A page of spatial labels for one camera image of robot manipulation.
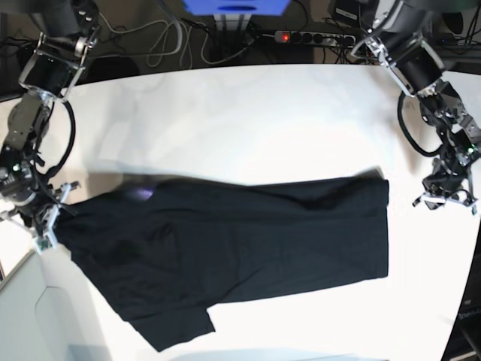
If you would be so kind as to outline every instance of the white tabletop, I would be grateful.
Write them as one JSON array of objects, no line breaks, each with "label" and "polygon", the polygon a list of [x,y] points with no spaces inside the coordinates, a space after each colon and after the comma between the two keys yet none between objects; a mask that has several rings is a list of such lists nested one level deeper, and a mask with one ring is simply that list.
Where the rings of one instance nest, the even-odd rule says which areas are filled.
[{"label": "white tabletop", "polygon": [[[481,119],[481,77],[447,73],[445,78],[470,114]],[[423,177],[431,172],[431,160],[418,156],[401,134],[399,93],[383,69],[360,65],[217,68],[75,88],[71,103],[77,140],[56,179],[83,182],[85,187],[75,191],[71,201],[111,189],[120,182],[119,174],[272,184],[351,176],[380,167],[391,184],[389,276],[216,305],[209,309],[216,333],[160,354],[121,321],[91,284],[89,294],[79,296],[78,284],[86,281],[62,251],[42,256],[47,283],[65,288],[79,313],[90,301],[91,316],[116,361],[266,348],[294,350],[274,359],[354,353],[438,361],[464,291],[479,218],[457,205],[434,212],[424,205],[412,208],[423,191]],[[1,104],[0,118],[6,119],[13,105]],[[41,148],[49,165],[58,162],[68,140],[67,114],[57,107]],[[434,149],[434,130],[422,124],[415,106],[407,107],[415,138]],[[0,134],[5,132],[2,122]],[[481,164],[473,167],[473,175],[479,195]],[[0,225],[3,263],[2,254],[15,259],[11,238],[3,236],[14,232],[11,228]],[[17,248],[26,247],[26,241],[16,237]],[[80,322],[88,329],[86,320]],[[87,343],[95,342],[89,337]],[[232,355],[224,359],[236,359]],[[250,359],[266,357],[258,353]]]}]

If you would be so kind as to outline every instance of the power outlet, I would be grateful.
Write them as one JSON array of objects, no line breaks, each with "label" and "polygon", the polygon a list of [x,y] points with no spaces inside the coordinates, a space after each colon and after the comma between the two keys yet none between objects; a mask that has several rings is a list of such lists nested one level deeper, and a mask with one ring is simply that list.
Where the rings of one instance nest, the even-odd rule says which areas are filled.
[{"label": "power outlet", "polygon": [[287,32],[278,30],[274,40],[281,44],[313,45],[317,47],[354,47],[354,35],[332,34],[330,32]]}]

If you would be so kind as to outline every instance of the black garment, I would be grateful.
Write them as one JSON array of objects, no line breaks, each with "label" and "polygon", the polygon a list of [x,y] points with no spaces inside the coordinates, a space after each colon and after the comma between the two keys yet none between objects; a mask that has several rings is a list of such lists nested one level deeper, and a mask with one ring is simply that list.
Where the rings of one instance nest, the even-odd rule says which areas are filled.
[{"label": "black garment", "polygon": [[56,233],[115,312],[161,351],[214,331],[206,310],[216,303],[385,277],[388,192],[372,178],[173,180],[146,201],[115,192],[74,205],[78,215],[64,214]]}]

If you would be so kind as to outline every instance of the blue object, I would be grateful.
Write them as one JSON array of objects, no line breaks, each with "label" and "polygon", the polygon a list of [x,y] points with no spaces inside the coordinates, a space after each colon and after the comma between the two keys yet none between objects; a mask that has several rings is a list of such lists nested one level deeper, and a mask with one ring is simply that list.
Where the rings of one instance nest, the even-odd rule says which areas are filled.
[{"label": "blue object", "polygon": [[194,15],[282,15],[290,0],[183,0]]}]

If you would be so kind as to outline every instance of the black cloth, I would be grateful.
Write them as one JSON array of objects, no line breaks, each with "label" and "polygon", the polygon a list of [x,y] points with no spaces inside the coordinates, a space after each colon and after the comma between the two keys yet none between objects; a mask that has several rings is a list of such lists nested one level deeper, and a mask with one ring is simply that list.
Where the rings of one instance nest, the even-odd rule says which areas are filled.
[{"label": "black cloth", "polygon": [[239,187],[171,180],[73,205],[56,234],[158,351],[214,331],[207,308],[388,274],[383,179]]}]

